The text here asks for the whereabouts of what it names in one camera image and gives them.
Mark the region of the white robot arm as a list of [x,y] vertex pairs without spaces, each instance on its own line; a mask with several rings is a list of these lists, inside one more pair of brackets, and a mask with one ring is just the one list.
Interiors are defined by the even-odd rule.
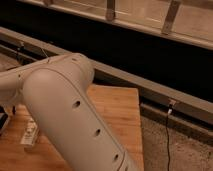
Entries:
[[74,171],[140,171],[88,98],[93,78],[80,53],[0,71],[0,106],[25,105]]

